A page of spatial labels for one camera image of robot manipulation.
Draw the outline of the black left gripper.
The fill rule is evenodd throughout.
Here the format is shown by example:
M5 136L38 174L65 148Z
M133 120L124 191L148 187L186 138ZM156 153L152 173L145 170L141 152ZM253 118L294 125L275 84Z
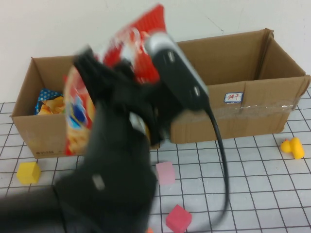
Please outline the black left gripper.
M158 149L176 117L176 97L166 84L137 84L130 62L113 69L96 60L91 47L74 56L91 97L96 97L96 142L122 147L138 139Z

